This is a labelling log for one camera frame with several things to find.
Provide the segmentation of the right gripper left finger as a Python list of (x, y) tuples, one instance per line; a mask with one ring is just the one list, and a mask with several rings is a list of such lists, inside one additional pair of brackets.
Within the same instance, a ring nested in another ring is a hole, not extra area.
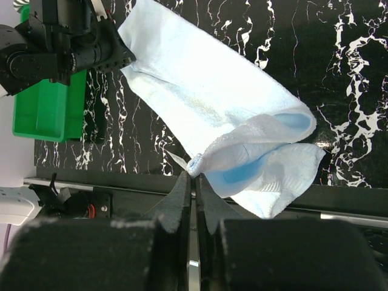
[(1, 260), (2, 290), (187, 290), (191, 179), (140, 218), (38, 218)]

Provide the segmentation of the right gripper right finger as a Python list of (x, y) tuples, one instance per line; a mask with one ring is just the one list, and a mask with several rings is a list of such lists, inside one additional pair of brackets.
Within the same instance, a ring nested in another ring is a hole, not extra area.
[(195, 180), (201, 290), (386, 290), (366, 240), (348, 222), (248, 219)]

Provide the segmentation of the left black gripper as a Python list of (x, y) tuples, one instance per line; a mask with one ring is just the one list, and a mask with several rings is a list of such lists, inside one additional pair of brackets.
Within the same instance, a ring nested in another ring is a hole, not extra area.
[(102, 1), (30, 1), (29, 18), (17, 26), (26, 47), (14, 53), (53, 57), (39, 79), (70, 83), (75, 73), (122, 69), (135, 61)]

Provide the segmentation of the striped green white towel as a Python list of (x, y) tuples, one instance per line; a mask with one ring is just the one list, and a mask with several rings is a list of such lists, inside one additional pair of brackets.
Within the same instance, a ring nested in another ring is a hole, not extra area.
[(21, 12), (21, 9), (26, 6), (26, 5), (29, 5), (30, 1), (29, 0), (13, 0), (13, 8), (18, 12), (20, 13)]

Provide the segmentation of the light blue towel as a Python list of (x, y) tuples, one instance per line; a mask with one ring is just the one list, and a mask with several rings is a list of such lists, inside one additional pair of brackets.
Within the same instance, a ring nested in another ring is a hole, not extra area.
[(137, 1), (119, 28), (135, 61), (129, 88), (190, 156), (217, 195), (270, 219), (313, 183), (324, 150), (308, 106), (216, 38), (156, 1)]

